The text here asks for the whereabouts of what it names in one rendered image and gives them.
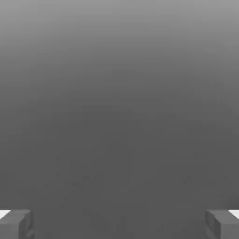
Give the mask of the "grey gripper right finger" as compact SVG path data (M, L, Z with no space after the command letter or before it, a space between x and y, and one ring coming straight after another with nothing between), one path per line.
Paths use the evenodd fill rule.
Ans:
M239 210L206 210L206 239L239 239Z

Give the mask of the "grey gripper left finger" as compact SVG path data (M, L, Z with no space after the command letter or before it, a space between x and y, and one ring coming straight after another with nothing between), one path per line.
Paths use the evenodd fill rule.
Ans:
M0 216L0 239L35 239L34 212L4 210Z

